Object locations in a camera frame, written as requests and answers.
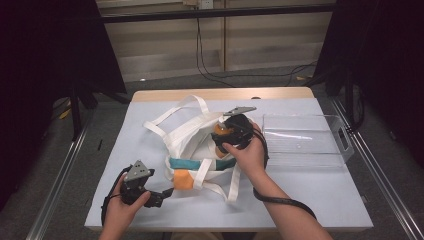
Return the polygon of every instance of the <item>white tote bag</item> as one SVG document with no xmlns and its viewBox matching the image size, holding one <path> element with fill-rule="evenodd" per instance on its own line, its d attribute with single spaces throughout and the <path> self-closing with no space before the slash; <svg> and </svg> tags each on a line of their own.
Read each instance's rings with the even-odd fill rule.
<svg viewBox="0 0 424 240">
<path fill-rule="evenodd" d="M 171 115 L 181 113 L 184 111 L 184 106 L 193 101 L 198 103 L 201 110 L 199 115 L 182 122 L 170 132 L 165 132 L 164 127 L 159 127 L 166 125 L 166 120 Z M 235 202 L 239 189 L 240 168 L 232 155 L 228 154 L 223 158 L 216 155 L 216 146 L 210 134 L 222 114 L 223 112 L 210 112 L 202 98 L 190 95 L 159 118 L 146 121 L 143 126 L 162 137 L 168 149 L 165 175 L 174 182 L 176 190 L 207 188 L 222 195 L 226 202 Z M 227 172 L 232 172 L 228 194 L 221 186 L 209 181 Z"/>
</svg>

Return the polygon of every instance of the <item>clear plastic tray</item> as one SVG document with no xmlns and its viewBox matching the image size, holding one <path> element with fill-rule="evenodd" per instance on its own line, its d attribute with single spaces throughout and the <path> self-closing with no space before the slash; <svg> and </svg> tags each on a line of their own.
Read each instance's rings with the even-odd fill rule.
<svg viewBox="0 0 424 240">
<path fill-rule="evenodd" d="M 335 115 L 266 114 L 262 129 L 268 165 L 341 167 L 354 153 L 343 121 Z"/>
</svg>

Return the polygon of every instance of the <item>beige wall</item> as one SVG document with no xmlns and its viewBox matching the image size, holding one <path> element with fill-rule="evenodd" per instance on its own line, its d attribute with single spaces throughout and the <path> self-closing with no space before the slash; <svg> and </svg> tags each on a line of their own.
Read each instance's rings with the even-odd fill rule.
<svg viewBox="0 0 424 240">
<path fill-rule="evenodd" d="M 100 8 L 100 11 L 116 14 L 190 10 L 182 1 L 174 1 Z M 241 8 L 332 2 L 334 0 L 227 0 L 225 5 Z M 223 6 L 224 0 L 214 1 L 215 8 Z M 204 57 L 210 58 L 205 59 L 206 65 L 210 71 L 221 71 L 296 65 L 316 60 L 330 17 L 331 13 L 311 13 L 200 19 Z M 170 76 L 196 73 L 196 19 L 106 24 L 106 29 L 125 81 L 143 78 L 143 73 L 150 73 L 145 74 L 146 78 L 166 77 L 166 72 Z M 155 61 L 167 64 L 158 69 L 152 65 Z"/>
</svg>

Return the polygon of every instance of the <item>power outlet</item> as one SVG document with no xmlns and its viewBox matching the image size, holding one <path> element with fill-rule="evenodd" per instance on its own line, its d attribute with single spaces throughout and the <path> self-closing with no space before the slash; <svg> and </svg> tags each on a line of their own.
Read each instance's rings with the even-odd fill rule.
<svg viewBox="0 0 424 240">
<path fill-rule="evenodd" d="M 213 0 L 200 0 L 200 9 L 213 9 Z"/>
</svg>

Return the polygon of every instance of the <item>white table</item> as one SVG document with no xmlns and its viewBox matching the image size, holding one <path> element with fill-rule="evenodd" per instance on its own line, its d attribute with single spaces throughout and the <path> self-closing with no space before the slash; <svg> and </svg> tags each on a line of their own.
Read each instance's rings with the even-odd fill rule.
<svg viewBox="0 0 424 240">
<path fill-rule="evenodd" d="M 172 187 L 172 183 L 163 174 L 166 148 L 160 137 L 142 125 L 144 121 L 155 119 L 178 102 L 152 100 L 181 100 L 187 94 L 204 97 L 211 111 L 228 111 L 235 106 L 256 106 L 258 109 L 248 115 L 260 126 L 262 115 L 267 113 L 322 114 L 317 100 L 307 88 L 138 92 L 128 108 L 121 132 L 97 187 L 86 227 L 101 229 L 100 206 L 103 198 L 108 194 L 117 174 L 137 159 L 141 159 L 148 168 L 156 170 L 146 184 L 147 189 L 160 192 Z M 223 94 L 228 94 L 228 99 L 231 100 L 208 100 L 223 99 Z M 236 100 L 237 94 L 240 94 L 241 99 L 262 99 Z M 328 168 L 272 166 L 267 168 L 267 172 L 293 199 L 307 204 L 326 229 L 361 231 L 373 226 L 346 165 Z M 217 179 L 224 190 L 227 190 L 230 177 L 229 173 Z M 207 189 L 174 191 L 170 198 L 164 200 L 161 208 L 143 208 L 139 211 L 130 228 L 169 232 L 276 230 L 263 204 L 253 196 L 252 185 L 244 175 L 240 180 L 236 203 L 225 203 L 220 195 Z"/>
</svg>

